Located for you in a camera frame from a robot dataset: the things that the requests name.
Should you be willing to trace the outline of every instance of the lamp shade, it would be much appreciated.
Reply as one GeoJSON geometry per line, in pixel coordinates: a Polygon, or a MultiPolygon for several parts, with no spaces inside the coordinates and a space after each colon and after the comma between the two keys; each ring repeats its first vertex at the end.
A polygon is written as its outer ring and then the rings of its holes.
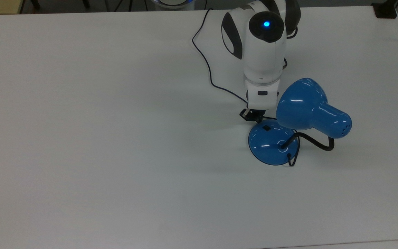
{"type": "Polygon", "coordinates": [[[331,138],[346,136],[352,126],[349,115],[330,106],[322,87],[310,78],[287,88],[278,102],[276,117],[281,126],[293,130],[315,128],[331,138]]]}

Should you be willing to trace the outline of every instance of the black object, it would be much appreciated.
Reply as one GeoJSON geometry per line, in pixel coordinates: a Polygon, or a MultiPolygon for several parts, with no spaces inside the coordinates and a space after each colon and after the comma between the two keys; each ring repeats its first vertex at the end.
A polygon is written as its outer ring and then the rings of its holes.
{"type": "Polygon", "coordinates": [[[233,52],[231,52],[226,44],[224,43],[228,52],[234,55],[238,59],[242,59],[242,41],[240,39],[239,32],[237,32],[237,27],[234,24],[233,18],[231,17],[230,13],[226,13],[224,19],[222,20],[221,28],[225,31],[228,35],[229,40],[233,44],[233,52]]]}
{"type": "Polygon", "coordinates": [[[250,19],[248,28],[254,37],[267,43],[273,43],[282,37],[285,24],[278,14],[263,11],[255,14],[250,19]]]}
{"type": "Polygon", "coordinates": [[[246,121],[256,121],[256,123],[262,122],[265,110],[253,110],[253,109],[243,109],[239,116],[241,116],[246,121]]]}
{"type": "Polygon", "coordinates": [[[274,0],[260,0],[267,8],[269,11],[274,12],[278,15],[281,15],[279,13],[279,9],[277,7],[276,1],[274,0]]]}
{"type": "MultiPolygon", "coordinates": [[[[33,7],[35,7],[35,9],[40,9],[41,5],[39,5],[38,0],[30,0],[30,2],[32,2],[33,7]]],[[[85,8],[90,8],[90,2],[88,2],[88,0],[82,0],[82,2],[84,3],[84,7],[85,8]]]]}
{"type": "Polygon", "coordinates": [[[394,5],[397,0],[387,0],[384,3],[372,3],[374,8],[374,13],[377,18],[380,19],[395,19],[397,17],[397,12],[395,11],[394,5]]]}
{"type": "Polygon", "coordinates": [[[285,27],[286,35],[291,35],[295,30],[293,37],[297,34],[297,24],[300,21],[300,6],[297,0],[285,0],[286,4],[286,15],[285,15],[285,27]]]}
{"type": "Polygon", "coordinates": [[[321,149],[324,150],[324,151],[332,151],[333,148],[334,148],[334,139],[331,138],[331,137],[328,137],[329,145],[326,146],[326,145],[323,145],[323,144],[319,143],[318,141],[316,141],[316,139],[314,139],[314,138],[308,136],[308,135],[305,134],[305,133],[296,132],[296,133],[294,133],[285,143],[283,143],[283,145],[281,145],[281,149],[285,149],[285,148],[286,148],[289,144],[291,144],[291,143],[294,141],[294,139],[296,139],[297,137],[303,137],[303,138],[305,138],[306,140],[308,140],[309,142],[311,142],[313,145],[316,145],[318,148],[321,148],[321,149]]]}
{"type": "Polygon", "coordinates": [[[286,38],[287,38],[287,39],[292,39],[292,38],[296,37],[296,35],[297,35],[297,27],[296,27],[296,29],[294,30],[294,34],[291,35],[291,36],[287,36],[286,38]]]}

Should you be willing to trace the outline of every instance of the black cable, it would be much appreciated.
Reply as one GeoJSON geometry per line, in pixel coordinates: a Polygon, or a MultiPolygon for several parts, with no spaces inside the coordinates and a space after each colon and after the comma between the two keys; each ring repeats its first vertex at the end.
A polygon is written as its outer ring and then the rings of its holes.
{"type": "Polygon", "coordinates": [[[115,8],[115,12],[117,11],[117,9],[119,9],[119,6],[121,5],[123,0],[120,0],[119,3],[117,4],[117,7],[115,8]]]}
{"type": "Polygon", "coordinates": [[[208,13],[209,13],[210,10],[212,10],[212,9],[213,9],[213,8],[209,8],[209,9],[207,10],[207,12],[205,13],[205,16],[204,16],[203,21],[202,21],[202,25],[200,26],[199,30],[195,33],[195,35],[194,35],[193,38],[191,39],[191,42],[193,43],[193,45],[195,46],[195,48],[197,49],[197,51],[202,55],[202,58],[205,60],[205,63],[207,64],[208,72],[209,72],[209,74],[210,74],[210,83],[211,83],[211,85],[214,86],[214,87],[216,87],[216,88],[218,88],[218,89],[220,89],[220,90],[224,90],[224,91],[226,91],[226,92],[228,92],[228,93],[231,93],[232,95],[238,97],[241,101],[245,102],[245,104],[248,104],[248,102],[247,102],[245,99],[241,98],[239,95],[237,95],[237,94],[233,93],[232,91],[227,90],[227,89],[225,89],[225,88],[223,88],[223,87],[219,87],[219,86],[217,86],[217,85],[215,85],[215,84],[213,83],[213,79],[212,79],[212,77],[211,77],[211,68],[210,68],[210,65],[209,65],[209,63],[208,63],[208,61],[207,61],[207,58],[205,58],[205,55],[203,55],[203,53],[201,52],[201,50],[200,50],[200,49],[198,48],[198,46],[196,46],[196,44],[195,44],[195,38],[196,38],[197,34],[201,31],[201,29],[202,29],[202,27],[203,27],[203,25],[204,25],[204,23],[205,23],[205,19],[207,18],[208,13]]]}
{"type": "Polygon", "coordinates": [[[331,137],[328,137],[329,145],[327,146],[327,145],[323,145],[323,144],[319,143],[316,139],[308,136],[305,133],[296,132],[285,143],[283,143],[283,145],[281,145],[281,149],[288,147],[288,145],[291,144],[294,141],[294,139],[296,139],[298,137],[305,138],[306,140],[311,142],[313,145],[316,145],[317,147],[321,148],[324,151],[332,151],[334,148],[334,139],[331,137]]]}
{"type": "Polygon", "coordinates": [[[297,35],[297,27],[296,27],[296,29],[294,30],[294,34],[293,34],[292,36],[287,36],[286,38],[287,38],[287,39],[292,39],[292,38],[294,38],[296,35],[297,35]]]}
{"type": "Polygon", "coordinates": [[[108,5],[108,0],[105,0],[105,7],[107,9],[107,12],[110,12],[110,7],[108,5]]]}
{"type": "Polygon", "coordinates": [[[282,70],[284,70],[286,68],[286,66],[288,66],[288,62],[286,61],[286,58],[283,58],[283,61],[285,62],[285,64],[282,66],[282,70]]]}
{"type": "Polygon", "coordinates": [[[296,164],[296,160],[297,160],[297,155],[299,155],[299,151],[300,151],[300,137],[297,137],[297,150],[296,150],[296,154],[294,155],[294,160],[293,163],[291,163],[291,154],[288,153],[286,155],[286,157],[288,157],[288,165],[290,167],[293,167],[296,164]]]}
{"type": "Polygon", "coordinates": [[[128,5],[128,12],[131,11],[131,6],[133,5],[133,0],[130,0],[130,4],[128,5]]]}

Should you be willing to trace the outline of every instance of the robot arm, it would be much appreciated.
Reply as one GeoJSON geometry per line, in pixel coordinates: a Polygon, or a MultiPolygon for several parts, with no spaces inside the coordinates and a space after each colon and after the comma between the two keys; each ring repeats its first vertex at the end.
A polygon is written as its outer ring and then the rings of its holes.
{"type": "Polygon", "coordinates": [[[256,0],[229,11],[221,25],[227,50],[243,61],[247,110],[241,116],[260,122],[277,103],[286,35],[300,20],[296,0],[256,0]]]}

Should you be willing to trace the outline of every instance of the floor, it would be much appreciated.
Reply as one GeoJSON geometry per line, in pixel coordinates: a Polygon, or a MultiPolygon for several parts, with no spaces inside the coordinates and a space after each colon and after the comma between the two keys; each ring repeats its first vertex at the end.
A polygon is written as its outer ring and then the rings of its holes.
{"type": "MultiPolygon", "coordinates": [[[[82,0],[38,0],[41,8],[35,10],[30,0],[24,0],[21,14],[43,14],[43,13],[80,13],[80,12],[106,12],[106,5],[110,11],[128,11],[132,2],[131,11],[154,11],[151,0],[89,0],[90,8],[85,8],[82,0]]],[[[233,9],[252,0],[196,0],[196,10],[206,8],[233,9]]],[[[365,6],[373,2],[382,3],[384,0],[297,0],[301,7],[323,7],[323,6],[365,6]]]]}

